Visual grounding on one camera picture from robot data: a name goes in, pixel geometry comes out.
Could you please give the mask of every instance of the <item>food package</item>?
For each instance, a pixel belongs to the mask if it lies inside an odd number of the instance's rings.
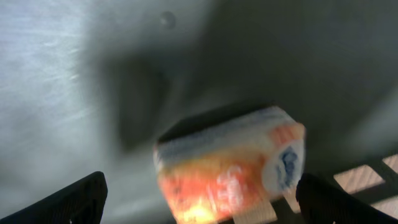
[[[273,106],[158,142],[157,181],[177,223],[216,223],[295,186],[304,135]]]

